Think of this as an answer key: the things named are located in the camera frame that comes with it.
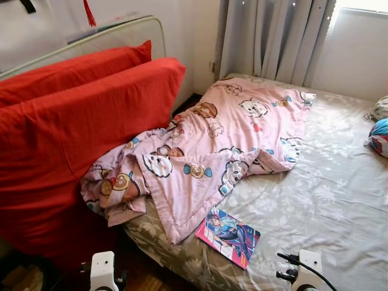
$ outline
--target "book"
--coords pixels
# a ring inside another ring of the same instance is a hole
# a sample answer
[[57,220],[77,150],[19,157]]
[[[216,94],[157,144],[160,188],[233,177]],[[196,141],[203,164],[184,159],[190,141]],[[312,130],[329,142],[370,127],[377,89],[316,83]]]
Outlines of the book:
[[244,270],[260,238],[259,231],[216,207],[210,209],[195,235]]

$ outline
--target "red pillow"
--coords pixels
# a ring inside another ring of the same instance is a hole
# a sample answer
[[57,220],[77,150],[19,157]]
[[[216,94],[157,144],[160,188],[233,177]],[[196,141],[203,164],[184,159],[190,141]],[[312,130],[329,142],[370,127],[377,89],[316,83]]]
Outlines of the red pillow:
[[0,235],[76,267],[109,240],[76,191],[105,152],[165,127],[184,76],[173,58],[0,108]]
[[0,82],[0,107],[96,81],[151,61],[151,41],[47,65]]

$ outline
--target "red tassel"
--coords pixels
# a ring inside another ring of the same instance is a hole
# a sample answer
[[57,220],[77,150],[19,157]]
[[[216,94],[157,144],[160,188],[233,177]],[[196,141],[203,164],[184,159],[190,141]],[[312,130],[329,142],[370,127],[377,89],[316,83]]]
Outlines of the red tassel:
[[90,10],[89,4],[87,3],[87,0],[84,0],[84,6],[85,6],[85,11],[87,15],[87,20],[89,22],[90,26],[96,26],[96,20],[93,16],[92,11]]

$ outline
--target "mattress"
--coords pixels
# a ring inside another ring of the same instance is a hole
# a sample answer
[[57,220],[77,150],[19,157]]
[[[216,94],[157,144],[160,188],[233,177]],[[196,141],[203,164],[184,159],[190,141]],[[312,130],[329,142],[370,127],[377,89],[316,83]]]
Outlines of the mattress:
[[341,291],[387,290],[387,159],[363,146],[373,103],[251,76],[261,86],[316,93],[304,149],[289,173],[250,176],[219,205],[261,232],[247,270],[191,234],[167,239],[152,199],[124,224],[148,256],[202,290],[289,290],[276,278],[290,265],[277,252],[322,255],[323,273]]

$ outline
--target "black cable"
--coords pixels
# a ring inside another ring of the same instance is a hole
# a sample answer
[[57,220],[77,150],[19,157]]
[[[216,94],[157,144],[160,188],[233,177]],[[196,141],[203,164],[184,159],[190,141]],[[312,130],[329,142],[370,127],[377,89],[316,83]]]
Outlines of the black cable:
[[332,283],[329,282],[328,279],[326,279],[322,274],[314,270],[313,268],[309,267],[308,265],[303,264],[301,261],[298,261],[296,259],[291,258],[290,256],[283,255],[282,253],[278,253],[278,256],[288,260],[290,263],[294,263],[295,265],[301,265],[302,267],[305,267],[307,270],[310,272],[313,272],[316,274],[318,277],[320,277],[333,291],[337,291],[336,288],[332,285]]
[[52,285],[52,287],[50,288],[49,291],[55,291],[55,289],[57,288],[58,284],[61,283],[62,280],[63,280],[65,277],[67,277],[68,275],[70,275],[71,273],[73,273],[73,271],[68,272],[68,273],[65,273],[65,274],[63,274],[62,276],[60,276],[60,277],[58,278],[58,280],[56,280],[56,282],[54,283],[54,285]]

